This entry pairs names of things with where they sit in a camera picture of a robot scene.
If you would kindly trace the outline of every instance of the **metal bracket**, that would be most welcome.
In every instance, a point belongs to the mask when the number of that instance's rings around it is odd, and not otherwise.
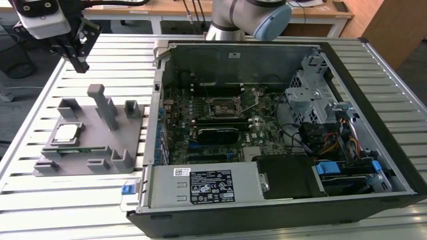
[[[154,43],[153,54],[154,54],[154,63],[155,67],[159,66],[159,61],[171,55],[170,49],[177,48],[175,45],[170,46],[169,40],[158,40]]]
[[[286,89],[286,97],[293,109],[306,108],[313,100],[322,99],[322,95],[317,89],[305,87],[290,87]]]
[[[328,115],[326,120],[336,120],[336,112],[348,112],[354,109],[354,105],[350,102],[330,102],[325,107]]]

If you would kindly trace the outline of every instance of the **blue tab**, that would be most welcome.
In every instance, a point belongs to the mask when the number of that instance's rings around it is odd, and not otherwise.
[[[236,155],[236,153],[233,152],[228,152],[228,160],[233,159],[233,156]]]
[[[326,173],[326,171],[324,171],[324,168],[322,168],[321,164],[316,166],[316,169],[318,170],[318,174],[320,175]]]
[[[122,195],[133,195],[137,193],[137,186],[134,185],[123,185],[122,186]]]
[[[341,167],[336,161],[324,161],[317,166],[316,169],[318,170],[318,174],[340,174]]]
[[[380,161],[374,160],[373,166],[376,168],[376,171],[380,173],[382,171],[382,165],[381,165]]]

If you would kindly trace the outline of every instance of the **cable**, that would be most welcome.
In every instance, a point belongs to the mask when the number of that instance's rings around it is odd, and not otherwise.
[[[292,149],[290,149],[290,152],[292,152],[293,154],[301,154],[302,152],[294,152],[294,151],[293,151],[294,148],[301,148],[301,149],[304,149],[302,146],[296,146],[296,145],[294,145],[294,138],[292,139],[292,146],[285,146],[285,147],[292,148]]]
[[[326,150],[324,150],[324,152],[320,154],[320,157],[324,155],[324,154],[328,154],[329,152],[332,152],[334,149],[337,149],[340,147],[340,143],[334,143]]]
[[[186,0],[183,0],[182,2],[185,3],[186,12],[187,12],[187,18],[189,18],[189,21],[190,21],[190,25],[191,25],[191,27],[193,27],[193,32],[194,32],[195,35],[198,35],[198,33],[197,33],[197,28],[195,28],[195,25],[194,25],[193,13],[190,12],[190,9],[189,9]]]
[[[278,126],[281,127],[281,130],[284,131],[285,135],[288,135],[292,139],[294,139],[294,141],[305,148],[305,150],[308,151],[308,153],[313,154],[313,155],[317,155],[317,153],[314,152],[314,150],[312,150],[312,148],[301,141],[298,140],[296,137],[293,137],[292,134],[289,134],[288,131],[284,130],[284,126],[286,125],[293,125],[296,123],[286,123],[284,125],[280,124],[280,119],[278,119],[278,110],[280,110],[280,103],[281,103],[281,99],[286,96],[286,93],[288,91],[284,91],[284,93],[281,94],[280,96],[280,99],[278,99],[278,103],[276,105],[276,112],[274,112],[274,115],[276,115],[276,122],[278,124]],[[289,102],[289,98],[286,98],[286,101],[288,101],[288,104],[289,106],[292,107],[292,104]]]
[[[6,89],[43,89],[43,86],[14,86],[7,87]]]
[[[203,11],[203,7],[202,7],[201,0],[198,0],[198,3],[199,3],[201,13],[202,13],[202,17],[203,17],[203,24],[202,24],[202,27],[203,27],[203,31],[205,31],[205,30],[207,29],[206,13],[205,13],[205,11]]]
[[[298,140],[288,131],[285,131],[284,129],[281,130],[285,133],[285,135],[288,135],[302,146],[302,148],[308,151],[308,153],[317,155],[314,150],[312,150],[312,148],[301,140]]]
[[[354,139],[353,137],[349,138],[350,141],[354,142],[354,148],[356,148],[356,154],[358,156],[358,158],[361,159],[361,145],[360,145],[360,141],[357,139]]]
[[[198,9],[197,9],[197,2],[195,0],[191,0],[193,2],[193,8],[194,8],[194,13],[195,13],[195,19],[198,19],[198,23],[199,23],[199,32],[202,32],[202,27],[201,27],[201,18],[199,18],[199,13],[198,13]]]
[[[329,133],[329,134],[328,134],[328,136],[326,136],[326,138],[325,138],[325,145],[324,145],[324,148],[326,148],[326,147],[328,147],[328,144],[329,144],[329,138],[330,138],[332,136],[338,135],[338,134],[340,134],[338,132],[333,132],[333,133]]]
[[[138,7],[138,6],[145,6],[151,0],[143,0],[143,1],[137,1],[137,2],[130,2],[130,1],[119,1],[119,0],[110,0],[110,1],[103,1],[103,0],[91,0],[91,1],[82,1],[82,6],[83,9],[91,8],[94,6],[101,6],[101,5],[119,5],[119,6],[131,6],[131,7]]]
[[[298,6],[293,5],[293,4],[290,3],[290,1],[286,1],[286,2],[288,2],[288,4],[289,4],[292,7],[298,8]],[[304,13],[304,15],[305,15],[305,23],[302,24],[302,29],[301,29],[302,33],[305,33],[305,26],[306,26],[306,23],[308,23],[306,7],[302,6],[302,4],[301,4],[298,1],[296,1],[296,3],[297,3],[297,4],[300,5],[300,7],[302,8],[302,13]]]

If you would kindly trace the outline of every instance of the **warning label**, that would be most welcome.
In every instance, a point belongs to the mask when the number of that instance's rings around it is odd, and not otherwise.
[[[193,204],[236,202],[233,171],[193,171],[190,173],[190,192]]]

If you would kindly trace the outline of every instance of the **wooden desk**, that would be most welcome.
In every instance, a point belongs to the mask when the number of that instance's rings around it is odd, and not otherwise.
[[[187,2],[193,18],[197,19],[193,1],[187,0]],[[211,21],[213,0],[201,0],[201,2],[206,20]],[[0,0],[0,17],[5,13],[13,12],[9,0]],[[127,8],[106,9],[102,6],[95,6],[85,11],[85,16],[93,20],[149,20],[151,21],[153,33],[157,35],[162,34],[162,21],[189,21],[183,0],[151,0],[145,6]],[[328,37],[334,38],[341,36],[346,23],[353,17],[352,12],[337,11],[333,0],[328,0],[325,5],[308,7],[305,10],[302,8],[294,9],[290,28],[293,28],[293,24],[306,23],[306,32],[310,34],[312,25],[329,25]]]
[[[398,69],[427,36],[426,0],[345,0],[356,13],[342,36],[365,37]]]

